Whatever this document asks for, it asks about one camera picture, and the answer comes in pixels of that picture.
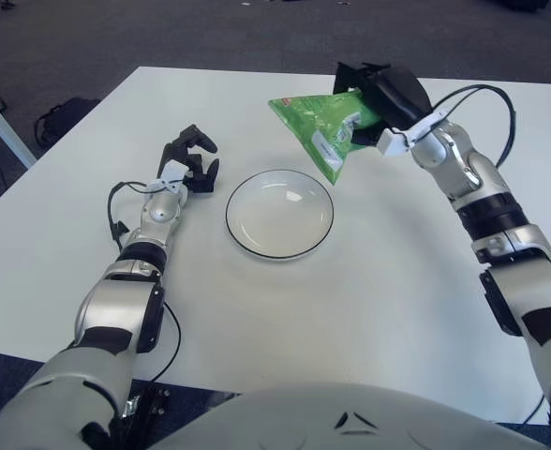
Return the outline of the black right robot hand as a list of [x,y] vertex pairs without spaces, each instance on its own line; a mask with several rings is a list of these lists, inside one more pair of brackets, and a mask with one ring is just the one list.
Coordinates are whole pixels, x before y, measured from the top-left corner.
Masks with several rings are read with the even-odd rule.
[[350,89],[359,90],[364,105],[380,118],[375,125],[353,131],[351,142],[356,145],[375,145],[386,128],[409,129],[434,111],[417,77],[402,65],[339,62],[333,93]]

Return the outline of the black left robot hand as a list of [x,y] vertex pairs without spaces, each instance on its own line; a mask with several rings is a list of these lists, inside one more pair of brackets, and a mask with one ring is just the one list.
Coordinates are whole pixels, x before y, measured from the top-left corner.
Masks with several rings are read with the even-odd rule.
[[184,176],[184,185],[189,190],[193,193],[212,193],[218,174],[219,159],[214,159],[207,171],[204,172],[201,155],[189,153],[189,150],[195,146],[211,154],[217,152],[216,144],[196,125],[192,124],[182,130],[177,139],[168,142],[164,146],[157,175],[161,175],[170,160],[175,160],[186,165],[188,167],[187,171],[191,172],[191,175],[185,174]]

